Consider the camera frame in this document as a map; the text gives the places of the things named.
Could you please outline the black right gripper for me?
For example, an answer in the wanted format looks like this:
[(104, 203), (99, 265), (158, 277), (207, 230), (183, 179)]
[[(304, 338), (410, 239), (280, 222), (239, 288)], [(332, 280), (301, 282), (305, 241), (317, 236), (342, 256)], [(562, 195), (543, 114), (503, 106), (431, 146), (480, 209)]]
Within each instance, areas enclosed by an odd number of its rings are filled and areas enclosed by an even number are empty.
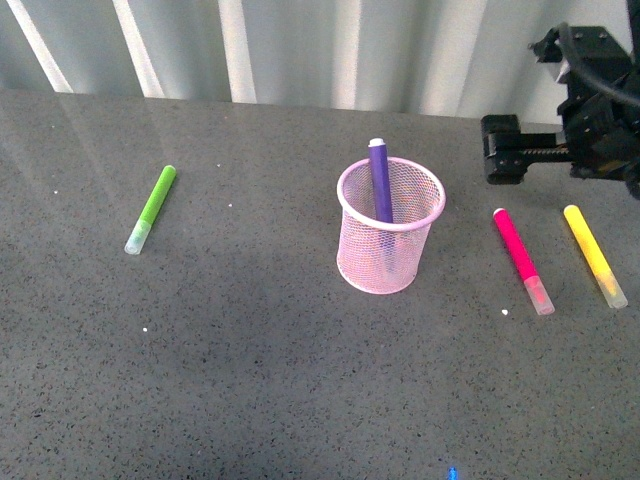
[(605, 28), (565, 22), (530, 49), (567, 88), (557, 108), (565, 145), (555, 133), (523, 133), (516, 115), (486, 115), (487, 182), (518, 185), (533, 164), (570, 161), (572, 177), (620, 181), (638, 199), (639, 69), (631, 56)]

